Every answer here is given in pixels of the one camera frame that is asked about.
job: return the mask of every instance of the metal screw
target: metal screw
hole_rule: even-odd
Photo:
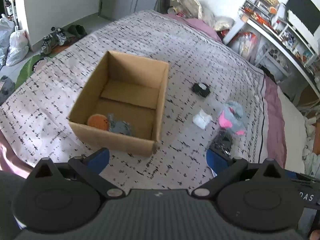
[[[119,188],[111,188],[107,191],[109,197],[120,197],[122,195],[122,190]]]
[[[205,197],[210,194],[210,190],[207,188],[197,188],[193,193],[198,197]]]

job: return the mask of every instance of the shoe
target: shoe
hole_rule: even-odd
[[[56,37],[52,34],[49,34],[42,38],[42,46],[41,46],[41,55],[49,55],[51,53],[51,49],[54,48],[56,44]]]
[[[66,36],[66,32],[62,28],[55,28],[52,27],[51,30],[53,31],[52,35],[55,35],[60,46],[65,45],[69,42],[69,38]]]
[[[71,25],[68,28],[68,32],[70,32],[72,35],[76,36],[79,39],[82,39],[84,36],[87,35],[85,29],[81,25]]]

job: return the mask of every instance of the black screen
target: black screen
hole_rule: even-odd
[[[320,11],[311,0],[289,0],[287,10],[291,10],[312,34],[320,25]]]

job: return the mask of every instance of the orange sponge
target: orange sponge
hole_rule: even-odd
[[[108,118],[102,114],[93,114],[88,119],[88,126],[95,127],[104,131],[109,130]]]

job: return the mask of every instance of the white bedsheet with black print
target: white bedsheet with black print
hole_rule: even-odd
[[[107,50],[118,50],[170,63],[159,149],[150,158],[111,151],[101,173],[117,186],[193,189],[212,178],[206,147],[228,100],[239,102],[248,129],[232,152],[258,162],[266,141],[263,126],[264,75],[239,55],[206,35],[154,11],[142,11],[86,36],[33,74],[0,107],[0,129],[17,156],[31,166],[45,156],[66,162],[93,150],[73,134],[68,114],[82,87]],[[211,86],[204,99],[191,92],[194,82]],[[203,109],[211,114],[206,130],[192,123]]]

